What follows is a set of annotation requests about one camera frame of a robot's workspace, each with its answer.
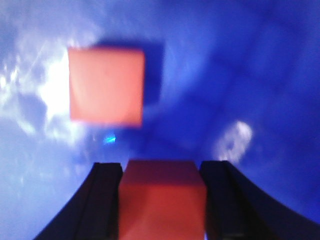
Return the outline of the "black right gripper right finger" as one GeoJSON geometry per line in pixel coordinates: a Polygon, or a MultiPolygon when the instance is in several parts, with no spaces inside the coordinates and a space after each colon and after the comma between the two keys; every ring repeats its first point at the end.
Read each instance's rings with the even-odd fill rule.
{"type": "Polygon", "coordinates": [[[209,240],[318,240],[319,224],[257,187],[228,161],[203,161],[209,240]]]}

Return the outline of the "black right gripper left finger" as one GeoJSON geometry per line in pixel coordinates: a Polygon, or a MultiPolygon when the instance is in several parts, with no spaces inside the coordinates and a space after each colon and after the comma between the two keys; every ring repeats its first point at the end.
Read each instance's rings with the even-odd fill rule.
{"type": "Polygon", "coordinates": [[[117,240],[120,163],[94,163],[81,186],[37,240],[117,240]]]}

